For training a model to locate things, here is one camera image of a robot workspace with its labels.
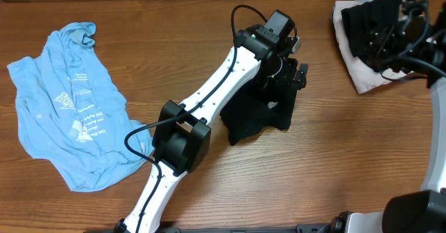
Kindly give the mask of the black t-shirt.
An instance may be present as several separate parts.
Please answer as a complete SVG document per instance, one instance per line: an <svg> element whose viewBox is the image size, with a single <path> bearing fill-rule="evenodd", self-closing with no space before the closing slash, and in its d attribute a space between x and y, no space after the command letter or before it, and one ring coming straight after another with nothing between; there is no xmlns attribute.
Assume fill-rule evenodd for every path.
<svg viewBox="0 0 446 233"><path fill-rule="evenodd" d="M234 146L268 126L289 129L296 95L297 90L286 85L263 86L255 79L244 84L220 112L229 132L229 144Z"/></svg>

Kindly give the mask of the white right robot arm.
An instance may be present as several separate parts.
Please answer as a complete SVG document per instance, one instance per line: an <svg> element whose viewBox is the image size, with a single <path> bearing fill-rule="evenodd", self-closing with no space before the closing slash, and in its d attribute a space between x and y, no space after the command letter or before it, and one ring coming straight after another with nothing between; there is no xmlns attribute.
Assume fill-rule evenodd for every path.
<svg viewBox="0 0 446 233"><path fill-rule="evenodd" d="M444 232L445 231L445 9L436 23L425 19L416 40L405 33L393 38L389 32L380 44L391 43L390 53L379 58L392 70L414 71L426 78L433 108L433 130L429 166L421 190L392 198L381 212L351 213L345 232Z"/></svg>

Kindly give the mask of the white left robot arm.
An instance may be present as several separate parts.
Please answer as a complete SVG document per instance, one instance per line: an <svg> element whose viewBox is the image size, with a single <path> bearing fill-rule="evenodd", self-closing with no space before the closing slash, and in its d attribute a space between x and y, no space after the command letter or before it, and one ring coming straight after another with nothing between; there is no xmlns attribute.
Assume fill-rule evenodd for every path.
<svg viewBox="0 0 446 233"><path fill-rule="evenodd" d="M167 102L154 130L148 181L134 209L115 232L156 232L176 186L195 171L210 148L211 126L220 117L230 144L266 127L291 125L297 92L308 66L293 54L300 45L295 22L276 10L262 23L233 30L233 47L222 65L181 103Z"/></svg>

